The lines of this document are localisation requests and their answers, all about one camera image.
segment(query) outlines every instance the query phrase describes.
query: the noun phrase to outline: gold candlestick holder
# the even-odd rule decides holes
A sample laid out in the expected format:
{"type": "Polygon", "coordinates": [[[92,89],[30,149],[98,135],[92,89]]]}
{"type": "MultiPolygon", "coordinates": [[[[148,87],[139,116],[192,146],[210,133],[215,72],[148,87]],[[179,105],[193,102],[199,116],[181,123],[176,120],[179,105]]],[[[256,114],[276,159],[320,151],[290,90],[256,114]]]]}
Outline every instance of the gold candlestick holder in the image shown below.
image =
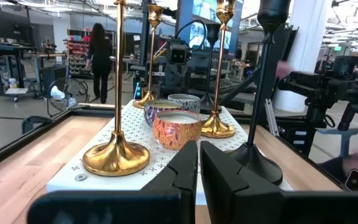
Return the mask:
{"type": "Polygon", "coordinates": [[[221,84],[222,59],[224,49],[224,37],[226,35],[227,23],[234,15],[234,7],[236,0],[218,0],[218,8],[216,16],[221,21],[221,43],[219,47],[218,74],[216,75],[215,99],[214,107],[211,115],[206,121],[203,121],[201,135],[209,138],[228,138],[234,135],[234,127],[223,123],[219,119],[218,101],[219,101],[219,85],[221,84]]]}
{"type": "Polygon", "coordinates": [[[89,149],[83,156],[83,165],[91,173],[104,176],[122,176],[143,169],[150,160],[149,151],[140,144],[127,142],[121,130],[122,56],[124,54],[124,7],[126,0],[117,5],[117,75],[115,127],[108,143],[89,149]]]}
{"type": "Polygon", "coordinates": [[[150,49],[150,66],[149,66],[149,84],[147,85],[147,93],[141,100],[134,101],[136,108],[143,109],[146,103],[150,100],[154,100],[152,91],[152,74],[153,74],[153,63],[154,63],[154,42],[155,42],[155,31],[157,26],[160,24],[162,19],[163,7],[156,4],[148,4],[149,9],[149,22],[152,25],[152,46],[150,49]]]}

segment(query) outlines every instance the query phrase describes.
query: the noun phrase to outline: candlestick base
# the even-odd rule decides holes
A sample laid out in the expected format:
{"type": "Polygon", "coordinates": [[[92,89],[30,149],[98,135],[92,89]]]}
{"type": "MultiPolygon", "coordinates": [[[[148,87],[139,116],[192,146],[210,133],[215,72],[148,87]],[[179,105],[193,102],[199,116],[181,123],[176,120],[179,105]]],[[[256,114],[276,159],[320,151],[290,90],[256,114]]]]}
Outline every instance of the candlestick base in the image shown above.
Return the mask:
{"type": "Polygon", "coordinates": [[[219,112],[212,111],[206,121],[202,121],[201,135],[209,138],[228,138],[236,132],[234,127],[219,119],[219,112]]]}
{"type": "MultiPolygon", "coordinates": [[[[210,114],[212,110],[214,110],[214,101],[210,96],[203,96],[200,100],[201,109],[200,113],[202,114],[210,114]]],[[[222,107],[218,106],[218,111],[222,111],[222,107]]]]}
{"type": "Polygon", "coordinates": [[[280,185],[283,182],[280,166],[264,157],[255,144],[248,146],[244,143],[236,150],[226,151],[226,154],[272,184],[280,185]]]}
{"type": "Polygon", "coordinates": [[[82,158],[83,165],[89,172],[112,177],[140,171],[149,160],[149,151],[140,144],[127,142],[123,131],[113,131],[108,143],[92,147],[82,158]]]}
{"type": "Polygon", "coordinates": [[[151,100],[154,100],[153,92],[148,91],[146,95],[143,97],[143,99],[134,101],[134,106],[139,109],[144,109],[146,103],[151,100]]]}

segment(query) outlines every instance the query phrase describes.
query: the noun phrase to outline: white pegboard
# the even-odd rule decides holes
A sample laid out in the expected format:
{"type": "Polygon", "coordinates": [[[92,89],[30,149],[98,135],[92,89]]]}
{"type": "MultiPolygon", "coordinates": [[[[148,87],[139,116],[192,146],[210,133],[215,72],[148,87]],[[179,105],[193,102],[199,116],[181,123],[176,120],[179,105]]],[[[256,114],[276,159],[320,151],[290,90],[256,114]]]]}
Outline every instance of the white pegboard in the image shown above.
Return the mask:
{"type": "MultiPolygon", "coordinates": [[[[202,119],[207,119],[208,116],[207,114],[201,114],[202,119]]],[[[235,127],[235,135],[225,139],[201,137],[197,142],[198,150],[200,150],[201,141],[209,141],[221,150],[226,151],[237,149],[247,140],[246,132],[225,107],[222,107],[222,112],[219,117],[225,123],[235,127]]],[[[131,101],[122,109],[122,130],[124,131],[127,141],[141,144],[150,151],[149,164],[143,170],[123,177],[102,177],[88,172],[82,165],[83,154],[90,147],[108,142],[113,129],[114,119],[105,125],[105,127],[47,183],[47,192],[56,190],[139,190],[152,180],[178,152],[163,148],[154,139],[152,128],[144,121],[143,110],[133,107],[131,101]],[[82,181],[75,180],[75,177],[80,174],[86,174],[87,178],[82,181]]],[[[280,187],[284,190],[292,190],[286,180],[283,181],[280,187]]],[[[198,205],[206,205],[200,166],[198,167],[196,203],[198,205]]]]}

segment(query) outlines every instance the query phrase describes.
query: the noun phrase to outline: white column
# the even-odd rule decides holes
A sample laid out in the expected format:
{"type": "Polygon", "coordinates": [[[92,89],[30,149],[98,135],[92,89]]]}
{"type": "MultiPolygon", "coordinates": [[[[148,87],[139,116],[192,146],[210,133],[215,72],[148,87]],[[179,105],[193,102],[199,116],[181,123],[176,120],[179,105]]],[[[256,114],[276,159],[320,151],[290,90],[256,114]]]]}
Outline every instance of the white column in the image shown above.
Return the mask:
{"type": "MultiPolygon", "coordinates": [[[[314,72],[323,40],[332,0],[293,0],[290,25],[298,28],[288,63],[294,70],[314,72]]],[[[305,97],[291,91],[278,90],[273,105],[276,109],[303,112],[305,97]]]]}
{"type": "Polygon", "coordinates": [[[63,40],[67,39],[67,29],[70,28],[70,15],[60,14],[61,18],[53,17],[53,36],[55,38],[55,45],[57,52],[63,52],[66,50],[66,45],[63,40]]]}

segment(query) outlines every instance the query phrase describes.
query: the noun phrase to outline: wooden table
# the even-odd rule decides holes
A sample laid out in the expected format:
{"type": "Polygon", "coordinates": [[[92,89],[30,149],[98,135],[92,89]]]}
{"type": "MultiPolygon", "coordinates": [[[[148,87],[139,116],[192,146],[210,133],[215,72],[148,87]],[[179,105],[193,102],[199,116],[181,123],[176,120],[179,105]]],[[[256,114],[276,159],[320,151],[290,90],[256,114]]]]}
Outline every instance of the wooden table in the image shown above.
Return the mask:
{"type": "MultiPolygon", "coordinates": [[[[109,120],[71,116],[0,162],[0,223],[26,223],[29,205],[46,193],[45,184],[109,120]]],[[[339,190],[265,129],[258,127],[255,141],[266,156],[281,166],[294,189],[339,190]]],[[[206,206],[197,206],[196,222],[210,223],[206,206]]]]}

